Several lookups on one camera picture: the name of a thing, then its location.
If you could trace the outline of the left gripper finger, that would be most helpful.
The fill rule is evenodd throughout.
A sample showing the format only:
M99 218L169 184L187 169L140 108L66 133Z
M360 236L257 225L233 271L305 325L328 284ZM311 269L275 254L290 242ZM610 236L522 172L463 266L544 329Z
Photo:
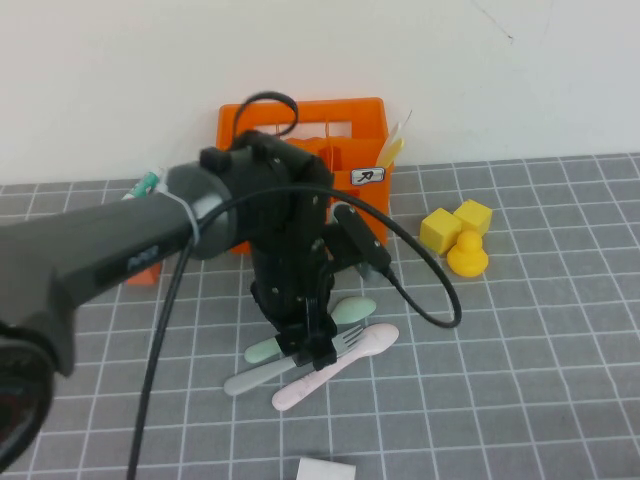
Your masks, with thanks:
M320 371L334 364L337 352L333 338L331 333L321 332L306 339L302 344L302 365L311 365L315 371Z
M292 359L295 365L307 365L311 362L311 354L306 348L307 331L304 326L286 326L276 335L276 342L282 354Z

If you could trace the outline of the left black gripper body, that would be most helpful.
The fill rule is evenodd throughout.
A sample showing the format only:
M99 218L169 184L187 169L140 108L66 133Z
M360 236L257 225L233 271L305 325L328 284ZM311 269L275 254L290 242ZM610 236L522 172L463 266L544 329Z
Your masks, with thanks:
M321 332L336 334L328 313L334 277L322 239L279 250L254 244L251 256L255 275L251 293L278 333L300 325L306 328L307 339Z

